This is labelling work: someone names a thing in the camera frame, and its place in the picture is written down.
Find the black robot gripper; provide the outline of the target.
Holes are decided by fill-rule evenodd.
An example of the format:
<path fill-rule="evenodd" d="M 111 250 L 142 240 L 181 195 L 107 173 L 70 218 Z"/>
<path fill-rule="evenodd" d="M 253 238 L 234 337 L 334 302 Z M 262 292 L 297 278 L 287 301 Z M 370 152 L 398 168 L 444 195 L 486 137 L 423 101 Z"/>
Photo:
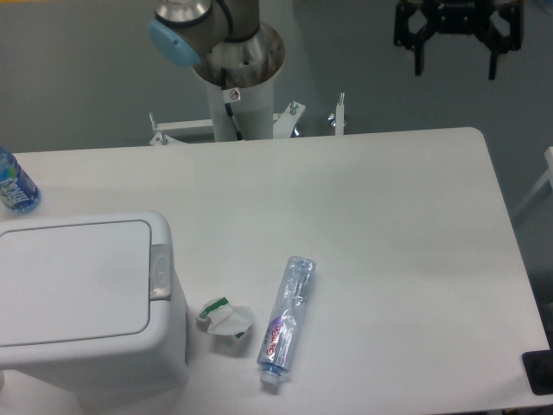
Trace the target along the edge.
<path fill-rule="evenodd" d="M 417 11 L 425 24 L 417 31 L 410 30 L 409 21 Z M 493 23 L 496 13 L 508 24 L 503 34 Z M 524 3 L 474 1 L 398 1 L 395 8 L 395 46 L 414 53 L 415 75 L 424 69 L 424 44 L 435 33 L 474 34 L 490 52 L 488 79 L 494 80 L 499 57 L 521 49 L 524 38 Z"/>

